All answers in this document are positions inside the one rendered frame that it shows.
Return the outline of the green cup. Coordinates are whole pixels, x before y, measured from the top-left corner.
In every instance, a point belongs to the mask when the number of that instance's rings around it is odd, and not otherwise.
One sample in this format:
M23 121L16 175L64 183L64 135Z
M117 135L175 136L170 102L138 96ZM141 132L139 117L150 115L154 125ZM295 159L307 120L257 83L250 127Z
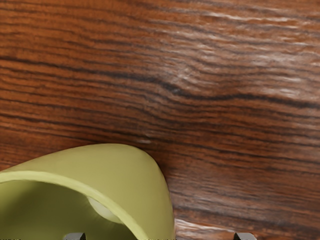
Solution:
M0 171L0 240L176 240L156 161L124 144L47 154Z

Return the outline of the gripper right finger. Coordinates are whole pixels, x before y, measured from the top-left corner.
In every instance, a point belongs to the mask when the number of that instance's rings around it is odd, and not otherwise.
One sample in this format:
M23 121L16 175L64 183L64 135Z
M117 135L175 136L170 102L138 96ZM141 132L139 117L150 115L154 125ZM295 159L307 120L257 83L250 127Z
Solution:
M235 232L233 240L254 240L254 235L250 232Z

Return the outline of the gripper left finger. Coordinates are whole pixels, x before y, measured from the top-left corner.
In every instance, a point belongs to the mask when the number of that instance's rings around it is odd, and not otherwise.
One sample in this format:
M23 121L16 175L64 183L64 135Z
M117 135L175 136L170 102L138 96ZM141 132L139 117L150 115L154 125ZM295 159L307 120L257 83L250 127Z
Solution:
M67 233L63 240L87 240L84 232L71 232Z

